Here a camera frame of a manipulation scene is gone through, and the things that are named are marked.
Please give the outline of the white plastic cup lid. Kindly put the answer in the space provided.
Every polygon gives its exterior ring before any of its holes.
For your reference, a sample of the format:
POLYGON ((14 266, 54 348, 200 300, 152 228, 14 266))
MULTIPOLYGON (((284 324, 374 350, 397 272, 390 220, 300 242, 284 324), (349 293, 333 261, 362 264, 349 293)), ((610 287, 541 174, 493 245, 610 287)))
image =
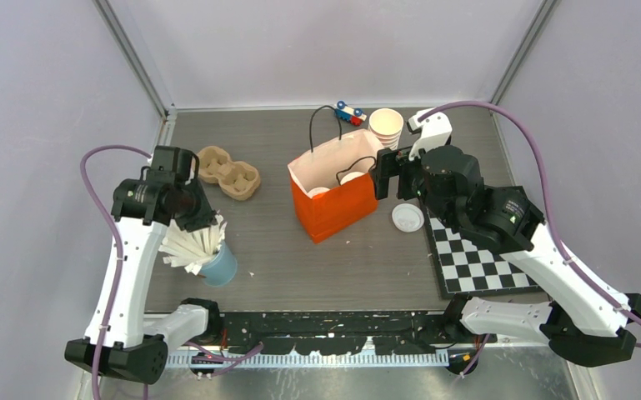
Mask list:
POLYGON ((354 180, 356 178, 360 178, 360 177, 362 177, 364 175, 365 175, 365 172, 350 172, 350 173, 346 174, 345 176, 343 176, 340 179, 340 184, 344 185, 344 184, 346 184, 348 182, 351 182, 352 180, 354 180))

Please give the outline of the orange paper bag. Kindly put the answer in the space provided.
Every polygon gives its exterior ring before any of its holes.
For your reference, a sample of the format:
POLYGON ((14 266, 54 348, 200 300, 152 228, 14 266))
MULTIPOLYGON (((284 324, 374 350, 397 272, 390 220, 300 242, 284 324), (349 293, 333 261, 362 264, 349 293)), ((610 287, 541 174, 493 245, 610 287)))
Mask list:
POLYGON ((369 171, 383 146, 367 129, 344 132, 342 125, 338 126, 338 135, 320 144, 313 142, 313 132, 309 131, 309 150, 288 164, 297 219, 316 244, 367 217, 378 207, 369 171), (340 179, 351 172, 365 175, 341 185, 340 179), (315 187, 330 188, 330 191, 310 198, 308 192, 315 187))

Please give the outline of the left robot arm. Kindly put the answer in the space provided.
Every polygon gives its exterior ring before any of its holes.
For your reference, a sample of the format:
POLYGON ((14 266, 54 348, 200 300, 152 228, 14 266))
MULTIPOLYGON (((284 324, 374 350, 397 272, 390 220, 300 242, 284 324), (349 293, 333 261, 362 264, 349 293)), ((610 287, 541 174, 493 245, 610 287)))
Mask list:
POLYGON ((163 374, 169 352, 196 338, 214 344, 223 331, 218 304, 187 298, 151 326, 144 306, 159 249, 169 228, 198 233, 218 222, 196 174, 198 156, 180 147, 157 146, 138 177, 121 181, 106 209, 86 170, 94 150, 83 156, 80 172, 112 235, 103 287, 92 319, 81 338, 67 342, 64 358, 106 377, 153 385, 163 374))

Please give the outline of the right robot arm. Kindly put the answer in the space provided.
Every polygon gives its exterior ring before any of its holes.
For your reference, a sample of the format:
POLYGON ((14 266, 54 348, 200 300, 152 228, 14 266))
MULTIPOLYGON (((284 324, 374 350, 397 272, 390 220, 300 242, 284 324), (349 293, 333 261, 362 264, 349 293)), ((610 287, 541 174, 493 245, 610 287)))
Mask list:
POLYGON ((412 155, 382 149, 369 173, 377 199, 398 179, 398 197, 417 199, 441 224, 474 246, 512 263, 549 296, 532 304, 492 302, 457 294, 444 312, 443 333, 454 342, 483 334, 547 345, 583 367, 629 360, 641 317, 641 294, 609 287, 585 267, 572 269, 548 223, 521 187, 485 184, 478 159, 445 145, 412 155))

